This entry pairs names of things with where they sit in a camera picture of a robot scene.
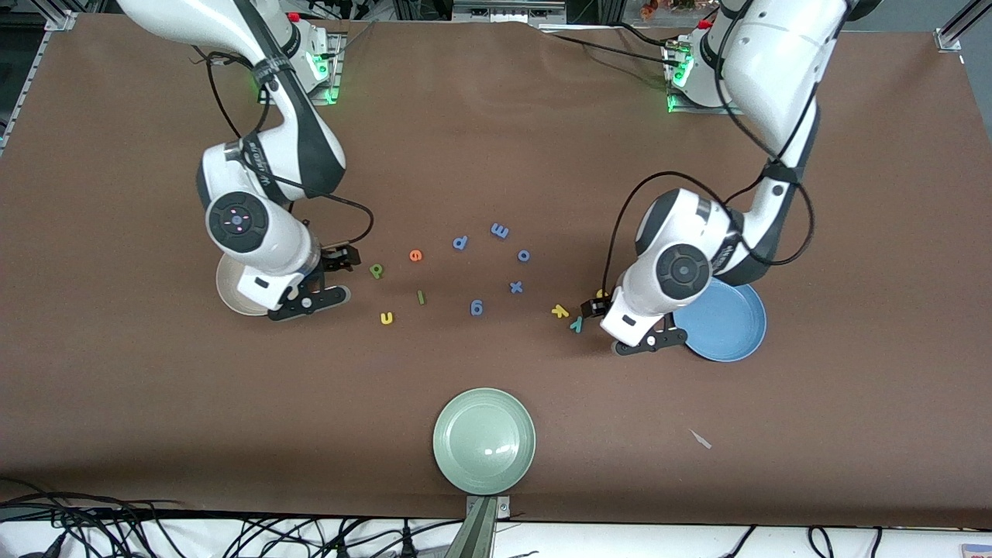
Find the table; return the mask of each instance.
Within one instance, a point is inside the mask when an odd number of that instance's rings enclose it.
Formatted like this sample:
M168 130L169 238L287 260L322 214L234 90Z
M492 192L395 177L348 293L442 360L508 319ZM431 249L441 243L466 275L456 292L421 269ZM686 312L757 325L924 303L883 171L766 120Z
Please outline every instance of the table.
M459 516L434 418L493 386L537 425L522 518L992 527L992 151L930 35L842 37L806 174L816 239L755 285L768 335L733 364L620 358L551 313L596 291L640 179L681 170L727 195L763 163L727 119L668 114L651 63L517 24L377 24L320 113L347 154L337 193L376 212L364 265L385 275L335 278L347 305L273 324L214 291L193 176L231 136L190 55L107 15L49 45L0 158L0 472L193 508ZM218 76L242 128L248 80ZM615 270L682 186L635 200ZM364 225L323 201L297 215L325 242ZM805 228L797 205L783 254Z

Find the green plate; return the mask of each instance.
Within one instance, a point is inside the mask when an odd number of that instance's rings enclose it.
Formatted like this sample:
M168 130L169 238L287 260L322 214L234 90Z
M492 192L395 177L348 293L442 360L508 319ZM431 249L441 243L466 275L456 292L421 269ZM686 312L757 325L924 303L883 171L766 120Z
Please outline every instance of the green plate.
M451 399L434 425L434 460L448 481L476 495L509 490L534 460L534 421L516 397L491 387Z

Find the blue plate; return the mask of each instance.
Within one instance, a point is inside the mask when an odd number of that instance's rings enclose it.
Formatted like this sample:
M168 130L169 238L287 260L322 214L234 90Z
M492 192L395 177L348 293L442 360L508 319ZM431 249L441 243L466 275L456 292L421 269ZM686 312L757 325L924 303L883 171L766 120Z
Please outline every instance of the blue plate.
M688 333L685 344L717 362L740 360L757 350L768 327L765 305L750 285L731 287L715 278L673 318Z

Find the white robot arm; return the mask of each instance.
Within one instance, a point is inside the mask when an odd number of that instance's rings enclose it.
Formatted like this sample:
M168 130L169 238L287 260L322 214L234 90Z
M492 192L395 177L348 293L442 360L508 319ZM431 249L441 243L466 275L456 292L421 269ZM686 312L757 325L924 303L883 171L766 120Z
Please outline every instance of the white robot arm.
M246 266L237 291L264 309L279 311L287 295L296 297L305 278L323 270L321 260L326 255L284 207L304 197L330 195L345 168L341 145L316 113L300 80L301 73L313 77L314 55L300 49L300 40L315 32L295 32L298 26L279 11L278 0L119 0L119 4L155 35L238 53L282 112L284 121L276 128L256 130L237 142L207 149L196 176L210 237L227 256ZM281 44L277 36L288 42ZM338 259L330 268L350 269L358 263L357 251L350 246L331 253ZM327 297L324 302L333 304L326 307L345 302L348 293L343 290ZM309 302L299 308L300 313L325 307ZM273 312L270 317L277 319Z
M617 341L638 346L714 275L742 285L768 271L816 135L815 88L849 11L845 0L724 0L714 25L688 37L693 59L701 62L676 86L696 104L722 106L715 79L722 70L724 99L736 102L778 156L770 158L745 213L728 215L720 204L682 189L654 201L637 232L638 259L618 279L601 322ZM725 60L719 61L724 41Z

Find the small white debris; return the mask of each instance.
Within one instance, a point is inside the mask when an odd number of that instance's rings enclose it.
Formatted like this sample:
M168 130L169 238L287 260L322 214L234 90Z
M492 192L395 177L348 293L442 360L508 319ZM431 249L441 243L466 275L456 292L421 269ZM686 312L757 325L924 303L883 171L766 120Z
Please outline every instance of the small white debris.
M698 434L696 434L694 430L689 429L689 432L692 433L692 436L695 436L695 441L698 442L698 443L700 443L700 444L702 444L702 447L703 448L706 448L707 450L712 450L713 449L713 445L710 444L709 442L706 442L706 439L703 438L702 436L699 436Z

